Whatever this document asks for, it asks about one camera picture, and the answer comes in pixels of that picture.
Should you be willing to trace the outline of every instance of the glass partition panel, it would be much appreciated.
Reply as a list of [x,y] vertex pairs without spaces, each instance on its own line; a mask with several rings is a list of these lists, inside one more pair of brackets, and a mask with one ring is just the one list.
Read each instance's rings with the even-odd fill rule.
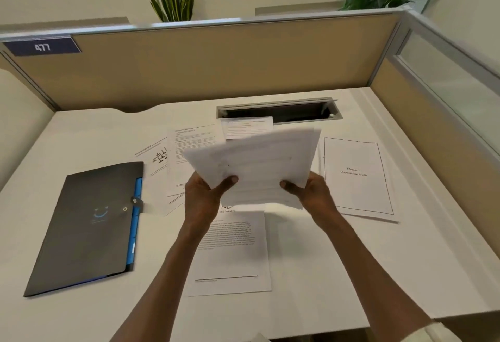
[[480,138],[500,152],[500,96],[415,33],[399,58]]

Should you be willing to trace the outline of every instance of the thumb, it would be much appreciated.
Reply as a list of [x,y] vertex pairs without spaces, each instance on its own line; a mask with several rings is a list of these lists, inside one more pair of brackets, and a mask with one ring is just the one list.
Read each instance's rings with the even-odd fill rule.
[[211,190],[213,194],[220,200],[222,195],[238,182],[238,176],[228,176],[221,183]]
[[303,188],[297,187],[294,183],[282,180],[279,182],[279,186],[286,190],[290,194],[294,194],[297,197],[300,197],[303,192]]

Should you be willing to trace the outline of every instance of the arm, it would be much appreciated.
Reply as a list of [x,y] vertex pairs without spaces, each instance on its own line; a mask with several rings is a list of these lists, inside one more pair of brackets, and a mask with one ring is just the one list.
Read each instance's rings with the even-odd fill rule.
[[432,323],[431,318],[378,264],[341,216],[322,176],[311,172],[305,188],[286,181],[280,185],[298,197],[332,241],[377,340],[400,342]]
[[195,172],[185,186],[185,220],[158,274],[116,331],[111,342],[169,341],[180,296],[196,249],[217,215],[222,194],[237,182],[226,178],[214,189]]

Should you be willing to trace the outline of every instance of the white desk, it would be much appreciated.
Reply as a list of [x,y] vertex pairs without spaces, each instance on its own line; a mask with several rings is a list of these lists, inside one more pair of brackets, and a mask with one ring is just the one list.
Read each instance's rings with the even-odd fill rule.
[[[281,125],[380,140],[399,225],[349,217],[374,256],[433,317],[500,309],[500,261],[369,88],[57,113],[0,194],[0,334],[4,341],[109,340],[153,279],[184,218],[143,213],[133,272],[22,297],[66,175],[133,160],[168,128],[213,120],[217,105],[332,96],[342,120]],[[272,291],[183,297],[172,341],[248,341],[368,326],[333,247],[304,211],[266,207]]]

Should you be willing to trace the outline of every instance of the hand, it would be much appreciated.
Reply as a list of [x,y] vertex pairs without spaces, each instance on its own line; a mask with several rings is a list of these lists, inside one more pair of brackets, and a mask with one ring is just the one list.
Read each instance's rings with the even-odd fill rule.
[[238,181],[237,176],[226,177],[214,189],[194,172],[185,185],[185,220],[183,230],[199,239],[207,233],[217,215],[222,195]]
[[309,172],[305,188],[297,187],[289,181],[281,181],[279,185],[288,193],[298,197],[316,225],[323,230],[332,225],[332,222],[340,216],[323,176]]

